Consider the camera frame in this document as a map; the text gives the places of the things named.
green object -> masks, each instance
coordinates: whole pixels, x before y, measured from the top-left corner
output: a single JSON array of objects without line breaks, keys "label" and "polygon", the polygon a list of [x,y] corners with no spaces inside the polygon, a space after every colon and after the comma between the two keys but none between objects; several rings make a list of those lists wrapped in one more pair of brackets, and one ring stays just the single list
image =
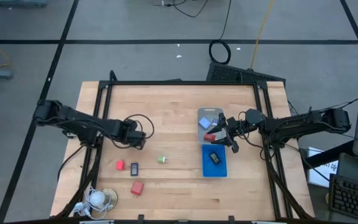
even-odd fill
[{"label": "green object", "polygon": [[167,160],[168,159],[165,156],[160,156],[160,157],[158,157],[157,162],[163,164],[163,163],[166,163]]}]

clear plastic container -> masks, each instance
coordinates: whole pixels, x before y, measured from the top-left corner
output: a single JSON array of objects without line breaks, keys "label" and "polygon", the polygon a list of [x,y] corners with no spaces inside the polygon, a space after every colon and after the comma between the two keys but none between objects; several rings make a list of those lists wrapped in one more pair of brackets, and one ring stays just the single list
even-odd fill
[{"label": "clear plastic container", "polygon": [[[204,140],[204,135],[214,127],[212,125],[213,119],[218,120],[219,113],[223,113],[223,110],[221,108],[213,108],[213,107],[198,108],[198,111],[197,111],[197,140],[198,140],[198,143],[211,144],[209,141]],[[211,125],[209,125],[209,127],[207,129],[205,129],[204,127],[202,127],[202,125],[199,124],[199,121],[202,118],[206,118],[211,123]],[[226,137],[226,133],[224,132],[224,130],[214,133],[214,135],[216,136],[215,140]]]}]

gray concrete floor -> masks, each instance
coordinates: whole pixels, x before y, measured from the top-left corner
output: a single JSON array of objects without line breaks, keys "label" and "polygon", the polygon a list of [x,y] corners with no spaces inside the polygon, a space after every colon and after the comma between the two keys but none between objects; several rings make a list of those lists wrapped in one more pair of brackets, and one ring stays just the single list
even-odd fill
[{"label": "gray concrete floor", "polygon": [[[72,2],[49,0],[43,9],[0,7],[0,39],[58,40]],[[347,3],[358,25],[358,1]],[[181,9],[192,13],[202,4],[189,1]],[[224,39],[255,39],[268,4],[233,0]],[[189,18],[146,0],[80,0],[68,39],[215,39],[221,35],[227,5],[210,0],[199,17]],[[324,0],[276,1],[262,38],[357,40],[341,3]],[[254,46],[230,47],[230,65],[248,68]],[[57,46],[0,48],[12,58],[14,72],[12,80],[0,80],[1,205]],[[217,59],[225,57],[219,46],[213,50]],[[119,80],[205,80],[209,63],[208,44],[65,45],[47,99],[75,106],[81,82],[107,79],[111,69]],[[358,97],[358,45],[260,45],[254,70],[286,78],[288,99],[300,113],[309,106],[323,108]],[[355,124],[357,103],[347,110]],[[329,149],[348,140],[320,133],[302,138],[300,146]],[[37,128],[7,222],[49,216],[66,143],[60,130]]]}]

red cube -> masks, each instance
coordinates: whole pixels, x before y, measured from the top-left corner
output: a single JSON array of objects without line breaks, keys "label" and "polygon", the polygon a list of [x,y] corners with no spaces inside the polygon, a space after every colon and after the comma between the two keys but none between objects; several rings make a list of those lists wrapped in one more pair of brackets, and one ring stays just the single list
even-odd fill
[{"label": "red cube", "polygon": [[141,195],[143,191],[143,183],[139,181],[135,181],[132,186],[131,193],[136,195]]},{"label": "red cube", "polygon": [[117,170],[124,170],[125,169],[125,162],[120,160],[116,163],[116,169]]},{"label": "red cube", "polygon": [[213,142],[215,141],[215,135],[214,134],[205,134],[204,135],[204,140],[205,141],[209,141],[209,142]]}]

blue tray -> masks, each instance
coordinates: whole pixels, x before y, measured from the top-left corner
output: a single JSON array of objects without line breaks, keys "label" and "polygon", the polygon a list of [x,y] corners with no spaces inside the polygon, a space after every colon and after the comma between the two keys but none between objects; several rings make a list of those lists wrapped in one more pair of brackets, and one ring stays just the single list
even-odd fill
[{"label": "blue tray", "polygon": [[[224,146],[217,144],[203,145],[203,176],[204,177],[227,177],[226,169],[226,151]],[[221,160],[220,163],[215,164],[210,158],[210,154],[215,152]]]}]

